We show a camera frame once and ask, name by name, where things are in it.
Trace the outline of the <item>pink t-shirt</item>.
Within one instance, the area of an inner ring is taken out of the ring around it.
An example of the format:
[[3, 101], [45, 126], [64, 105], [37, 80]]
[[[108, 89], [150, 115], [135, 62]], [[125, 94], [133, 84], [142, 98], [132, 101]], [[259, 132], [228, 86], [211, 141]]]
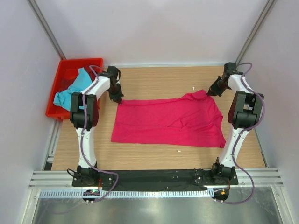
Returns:
[[224, 148], [223, 115], [204, 90], [180, 98], [123, 100], [111, 141]]

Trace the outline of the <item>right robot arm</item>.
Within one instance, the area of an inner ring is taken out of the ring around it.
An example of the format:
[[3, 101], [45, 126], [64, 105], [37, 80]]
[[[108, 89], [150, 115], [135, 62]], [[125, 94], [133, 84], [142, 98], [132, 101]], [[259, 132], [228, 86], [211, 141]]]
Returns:
[[221, 96], [227, 89], [235, 93], [228, 112], [230, 132], [224, 149], [210, 171], [214, 184], [226, 184], [235, 180], [236, 159], [250, 130], [263, 116], [263, 95], [256, 94], [248, 85], [245, 74], [237, 70], [237, 63], [224, 65], [223, 75], [208, 89], [209, 96]]

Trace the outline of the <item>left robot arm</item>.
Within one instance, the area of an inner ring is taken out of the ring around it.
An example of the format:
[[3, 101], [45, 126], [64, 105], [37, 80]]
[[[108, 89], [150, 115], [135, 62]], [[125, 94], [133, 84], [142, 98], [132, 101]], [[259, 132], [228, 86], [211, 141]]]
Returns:
[[86, 89], [71, 95], [70, 121], [76, 129], [79, 143], [79, 162], [72, 174], [74, 187], [93, 187], [100, 181], [94, 152], [94, 131], [99, 121], [98, 100], [107, 91], [111, 101], [122, 103], [121, 71], [115, 66], [108, 66], [106, 71], [96, 73], [95, 67], [90, 66], [95, 80]]

